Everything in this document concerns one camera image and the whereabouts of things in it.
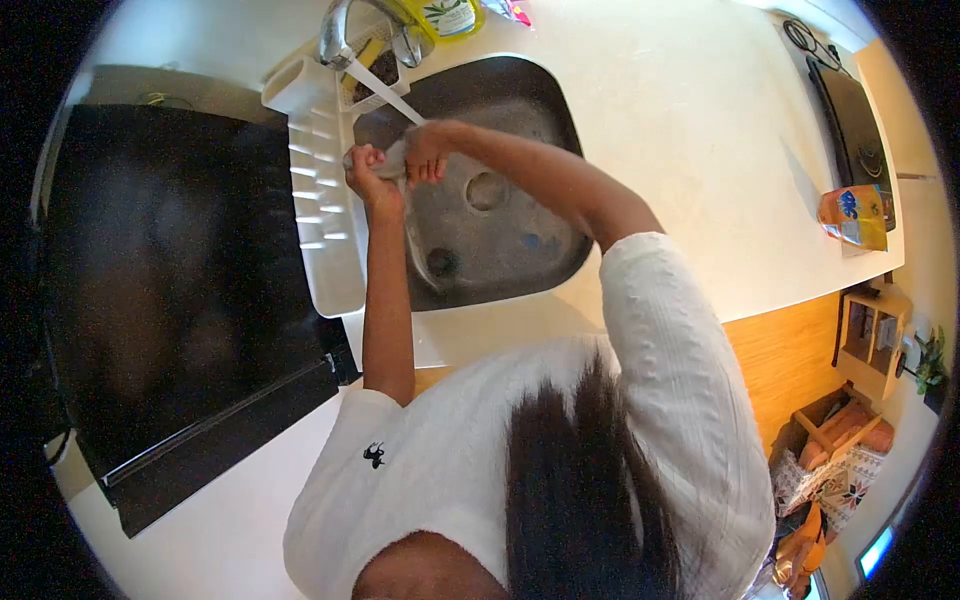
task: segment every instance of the hand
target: hand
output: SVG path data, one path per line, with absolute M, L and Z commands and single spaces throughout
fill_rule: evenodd
M 384 181 L 371 170 L 387 158 L 383 151 L 370 144 L 350 148 L 353 168 L 347 170 L 347 185 L 363 199 L 368 210 L 383 209 L 403 212 L 403 196 L 389 181 Z
M 446 159 L 452 149 L 452 133 L 462 124 L 456 121 L 427 121 L 407 130 L 407 186 L 421 181 L 439 183 L 446 175 Z
M 806 588 L 810 585 L 810 576 L 804 575 L 797 580 L 793 587 L 787 589 L 787 598 L 790 600 L 803 600 L 806 598 Z

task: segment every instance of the sink drain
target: sink drain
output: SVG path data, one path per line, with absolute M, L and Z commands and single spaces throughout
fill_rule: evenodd
M 510 182 L 499 173 L 486 171 L 467 183 L 467 204 L 481 212 L 497 208 L 510 196 Z

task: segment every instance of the orange bag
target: orange bag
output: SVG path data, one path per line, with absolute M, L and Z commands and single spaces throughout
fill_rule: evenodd
M 820 199 L 817 222 L 845 244 L 863 250 L 887 250 L 883 201 L 875 185 L 852 185 L 827 192 Z

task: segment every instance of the wrist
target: wrist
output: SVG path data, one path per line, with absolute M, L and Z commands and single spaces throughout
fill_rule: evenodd
M 373 223 L 389 225 L 400 223 L 403 225 L 403 202 L 392 202 L 392 199 L 382 199 L 367 204 L 367 219 Z

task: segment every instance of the plastic bag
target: plastic bag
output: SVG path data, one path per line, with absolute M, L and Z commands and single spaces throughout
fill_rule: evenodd
M 480 4 L 504 18 L 523 23 L 530 29 L 534 28 L 533 23 L 530 22 L 530 17 L 513 0 L 480 0 Z
M 883 201 L 875 185 L 853 185 L 827 192 L 820 199 L 817 222 L 845 244 L 863 250 L 887 250 Z

